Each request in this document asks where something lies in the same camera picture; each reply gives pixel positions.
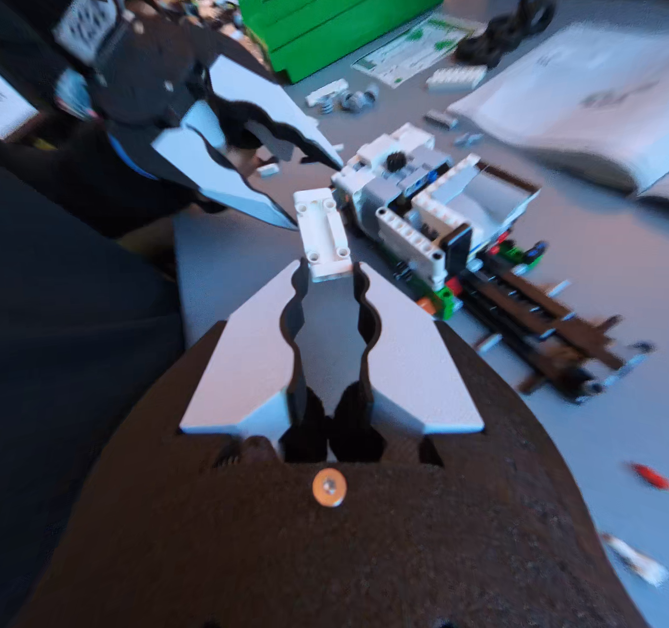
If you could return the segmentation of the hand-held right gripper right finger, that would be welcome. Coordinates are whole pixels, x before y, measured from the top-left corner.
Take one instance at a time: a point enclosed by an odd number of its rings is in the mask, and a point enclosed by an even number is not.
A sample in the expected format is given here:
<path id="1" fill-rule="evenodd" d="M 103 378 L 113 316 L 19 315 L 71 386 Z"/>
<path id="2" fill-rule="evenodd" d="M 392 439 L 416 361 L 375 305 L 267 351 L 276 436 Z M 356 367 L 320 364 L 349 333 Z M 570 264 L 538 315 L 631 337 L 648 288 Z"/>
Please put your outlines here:
<path id="1" fill-rule="evenodd" d="M 364 417 L 382 436 L 481 432 L 484 421 L 436 322 L 368 263 L 353 268 Z"/>

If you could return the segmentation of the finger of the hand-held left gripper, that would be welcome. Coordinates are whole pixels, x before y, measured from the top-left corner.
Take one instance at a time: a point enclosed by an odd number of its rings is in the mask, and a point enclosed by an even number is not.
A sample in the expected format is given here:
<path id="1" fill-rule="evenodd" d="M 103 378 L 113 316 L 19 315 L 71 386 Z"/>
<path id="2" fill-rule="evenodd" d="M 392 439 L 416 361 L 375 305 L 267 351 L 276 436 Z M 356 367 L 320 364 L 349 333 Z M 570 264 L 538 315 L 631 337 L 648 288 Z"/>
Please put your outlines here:
<path id="1" fill-rule="evenodd" d="M 343 161 L 307 116 L 275 82 L 220 55 L 210 66 L 213 93 L 233 119 L 281 161 L 291 160 L 298 148 L 310 160 L 339 171 Z"/>
<path id="2" fill-rule="evenodd" d="M 297 231 L 295 220 L 267 194 L 252 188 L 215 147 L 225 144 L 213 109 L 205 100 L 197 100 L 179 125 L 163 130 L 151 146 L 206 198 L 266 224 Z"/>

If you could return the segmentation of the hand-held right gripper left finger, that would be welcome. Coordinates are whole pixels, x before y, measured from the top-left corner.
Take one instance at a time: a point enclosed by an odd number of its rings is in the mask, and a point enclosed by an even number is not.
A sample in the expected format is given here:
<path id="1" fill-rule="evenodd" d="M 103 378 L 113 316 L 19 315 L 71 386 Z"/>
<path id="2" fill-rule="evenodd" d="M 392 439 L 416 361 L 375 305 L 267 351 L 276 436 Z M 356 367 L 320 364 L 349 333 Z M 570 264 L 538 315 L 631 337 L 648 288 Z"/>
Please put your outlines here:
<path id="1" fill-rule="evenodd" d="M 306 260 L 294 260 L 230 315 L 180 432 L 265 437 L 279 449 L 281 438 L 306 412 L 295 339 L 305 321 L 302 301 L 309 281 Z"/>

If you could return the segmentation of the white lego panel with holes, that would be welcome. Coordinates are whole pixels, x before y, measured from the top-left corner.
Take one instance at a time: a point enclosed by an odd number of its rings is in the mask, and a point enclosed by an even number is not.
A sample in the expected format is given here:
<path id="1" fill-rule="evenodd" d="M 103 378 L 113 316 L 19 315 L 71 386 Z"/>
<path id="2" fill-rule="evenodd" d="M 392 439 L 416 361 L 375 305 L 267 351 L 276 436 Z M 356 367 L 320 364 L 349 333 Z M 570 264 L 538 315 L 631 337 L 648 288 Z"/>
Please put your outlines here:
<path id="1" fill-rule="evenodd" d="M 293 199 L 312 282 L 351 275 L 351 250 L 331 189 L 297 191 Z"/>

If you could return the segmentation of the white lego truck model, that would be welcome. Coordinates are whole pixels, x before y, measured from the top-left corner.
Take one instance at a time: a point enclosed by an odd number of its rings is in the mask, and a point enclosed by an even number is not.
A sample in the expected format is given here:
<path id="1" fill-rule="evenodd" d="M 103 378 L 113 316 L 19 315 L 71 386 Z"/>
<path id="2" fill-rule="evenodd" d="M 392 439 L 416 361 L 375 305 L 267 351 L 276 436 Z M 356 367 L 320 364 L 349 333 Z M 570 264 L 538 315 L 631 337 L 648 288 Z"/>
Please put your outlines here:
<path id="1" fill-rule="evenodd" d="M 531 370 L 522 393 L 549 384 L 581 404 L 656 351 L 616 342 L 609 332 L 620 316 L 593 323 L 562 304 L 567 281 L 542 288 L 527 279 L 548 249 L 513 238 L 539 196 L 535 183 L 477 154 L 455 162 L 411 123 L 362 145 L 331 180 L 349 227 L 378 245 L 428 314 L 447 321 L 464 309 L 488 330 L 477 353 L 503 343 L 522 359 Z"/>

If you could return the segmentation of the long white lego beam pieces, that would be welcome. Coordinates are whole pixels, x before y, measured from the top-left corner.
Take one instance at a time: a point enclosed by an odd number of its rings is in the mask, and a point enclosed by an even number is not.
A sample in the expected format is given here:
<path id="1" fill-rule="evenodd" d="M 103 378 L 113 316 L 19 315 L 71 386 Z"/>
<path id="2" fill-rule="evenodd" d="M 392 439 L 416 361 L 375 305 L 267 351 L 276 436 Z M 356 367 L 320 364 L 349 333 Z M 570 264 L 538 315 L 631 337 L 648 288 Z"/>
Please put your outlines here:
<path id="1" fill-rule="evenodd" d="M 317 104 L 332 99 L 342 92 L 345 92 L 349 89 L 349 84 L 345 79 L 338 79 L 327 83 L 326 85 L 311 91 L 305 97 L 305 104 L 307 107 L 312 108 Z"/>

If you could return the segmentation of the white studded lego brick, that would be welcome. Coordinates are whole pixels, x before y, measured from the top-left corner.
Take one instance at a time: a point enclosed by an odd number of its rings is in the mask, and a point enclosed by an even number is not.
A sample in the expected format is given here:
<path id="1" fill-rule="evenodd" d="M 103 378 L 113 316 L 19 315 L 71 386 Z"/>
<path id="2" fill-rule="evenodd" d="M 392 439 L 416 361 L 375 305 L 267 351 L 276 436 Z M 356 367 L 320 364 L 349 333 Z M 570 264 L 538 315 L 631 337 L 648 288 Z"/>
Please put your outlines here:
<path id="1" fill-rule="evenodd" d="M 487 74 L 488 68 L 485 65 L 449 66 L 435 70 L 425 85 L 429 91 L 473 91 Z"/>

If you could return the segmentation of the pile of small lego pieces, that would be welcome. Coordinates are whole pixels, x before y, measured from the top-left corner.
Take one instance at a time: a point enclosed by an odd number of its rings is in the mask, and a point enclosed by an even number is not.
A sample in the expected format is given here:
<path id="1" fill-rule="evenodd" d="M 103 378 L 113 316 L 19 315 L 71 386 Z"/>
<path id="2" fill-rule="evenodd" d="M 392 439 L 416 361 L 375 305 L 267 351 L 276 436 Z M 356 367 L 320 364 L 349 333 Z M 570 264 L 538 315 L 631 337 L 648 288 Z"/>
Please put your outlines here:
<path id="1" fill-rule="evenodd" d="M 630 463 L 631 471 L 647 486 L 658 491 L 668 492 L 668 478 L 648 465 Z M 644 582 L 660 588 L 668 581 L 668 569 L 655 559 L 634 549 L 629 544 L 608 533 L 602 533 L 601 539 L 616 557 Z"/>

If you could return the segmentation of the green plastic bin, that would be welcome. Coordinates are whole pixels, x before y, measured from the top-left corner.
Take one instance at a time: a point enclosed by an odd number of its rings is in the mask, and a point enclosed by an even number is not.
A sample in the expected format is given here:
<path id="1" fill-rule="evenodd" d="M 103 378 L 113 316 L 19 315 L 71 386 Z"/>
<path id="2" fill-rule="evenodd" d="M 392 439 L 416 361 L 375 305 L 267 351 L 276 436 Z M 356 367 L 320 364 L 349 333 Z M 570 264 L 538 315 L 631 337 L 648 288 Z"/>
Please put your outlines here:
<path id="1" fill-rule="evenodd" d="M 444 0 L 238 0 L 272 70 L 301 81 Z"/>

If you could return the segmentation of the green white sticker sheet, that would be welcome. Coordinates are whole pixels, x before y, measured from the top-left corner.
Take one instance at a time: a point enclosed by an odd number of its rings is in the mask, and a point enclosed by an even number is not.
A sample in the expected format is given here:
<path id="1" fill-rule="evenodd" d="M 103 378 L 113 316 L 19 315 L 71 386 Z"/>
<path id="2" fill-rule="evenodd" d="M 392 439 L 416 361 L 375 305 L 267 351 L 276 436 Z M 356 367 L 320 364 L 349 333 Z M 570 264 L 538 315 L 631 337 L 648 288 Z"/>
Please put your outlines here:
<path id="1" fill-rule="evenodd" d="M 432 13 L 389 42 L 358 58 L 351 68 L 390 88 L 441 63 L 457 44 L 477 37 L 486 24 L 455 16 Z"/>

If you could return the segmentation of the person's black clothing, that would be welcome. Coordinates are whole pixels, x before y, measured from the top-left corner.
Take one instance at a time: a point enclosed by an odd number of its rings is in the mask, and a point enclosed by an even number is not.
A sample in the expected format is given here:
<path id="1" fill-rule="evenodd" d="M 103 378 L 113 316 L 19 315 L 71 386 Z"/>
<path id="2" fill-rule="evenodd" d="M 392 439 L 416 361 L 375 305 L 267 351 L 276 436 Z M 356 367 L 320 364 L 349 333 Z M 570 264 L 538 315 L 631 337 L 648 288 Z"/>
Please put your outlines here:
<path id="1" fill-rule="evenodd" d="M 176 285 L 1 170 L 1 626 L 101 448 L 183 352 Z"/>

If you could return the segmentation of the open instruction booklet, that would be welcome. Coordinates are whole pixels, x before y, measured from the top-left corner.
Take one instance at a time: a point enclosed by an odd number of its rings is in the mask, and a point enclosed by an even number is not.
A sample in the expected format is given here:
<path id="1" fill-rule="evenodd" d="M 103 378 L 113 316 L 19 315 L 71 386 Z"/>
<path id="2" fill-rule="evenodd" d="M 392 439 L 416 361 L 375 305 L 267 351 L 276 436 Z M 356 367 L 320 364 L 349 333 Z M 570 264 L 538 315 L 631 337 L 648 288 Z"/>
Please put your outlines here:
<path id="1" fill-rule="evenodd" d="M 572 24 L 447 108 L 547 167 L 668 203 L 668 32 Z"/>

